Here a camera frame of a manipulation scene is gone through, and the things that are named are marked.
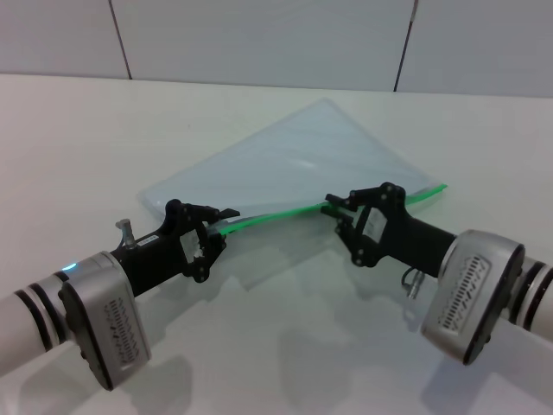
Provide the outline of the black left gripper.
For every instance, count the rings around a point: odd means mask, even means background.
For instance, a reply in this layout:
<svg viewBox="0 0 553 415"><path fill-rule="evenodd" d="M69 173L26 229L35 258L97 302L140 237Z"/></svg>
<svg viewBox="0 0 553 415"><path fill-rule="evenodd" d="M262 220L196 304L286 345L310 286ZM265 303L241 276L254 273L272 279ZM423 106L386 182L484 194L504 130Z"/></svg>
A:
<svg viewBox="0 0 553 415"><path fill-rule="evenodd" d="M111 255L122 267L136 297L178 274L202 284L226 249L226 236L218 231L208 232L202 221L239 216L235 209L220 210L173 199L166 204L163 223L157 230L139 239L133 247L116 248ZM193 231L199 231L200 248L200 253L194 256L187 255L181 243L181 238Z"/></svg>

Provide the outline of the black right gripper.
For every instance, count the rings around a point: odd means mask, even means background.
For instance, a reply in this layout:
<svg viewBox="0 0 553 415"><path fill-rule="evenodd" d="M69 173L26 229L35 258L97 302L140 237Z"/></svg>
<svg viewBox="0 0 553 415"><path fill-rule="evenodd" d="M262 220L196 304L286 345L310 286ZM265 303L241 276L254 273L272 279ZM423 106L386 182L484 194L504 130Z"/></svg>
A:
<svg viewBox="0 0 553 415"><path fill-rule="evenodd" d="M329 204L321 213L336 220L335 233L358 267L374 267L380 259L391 257L436 278L455 236L411 216L406 208L405 190L391 182L376 188L351 190L345 198L327 194ZM362 207L359 223L337 207ZM380 212L385 218L379 240L363 233L370 213Z"/></svg>

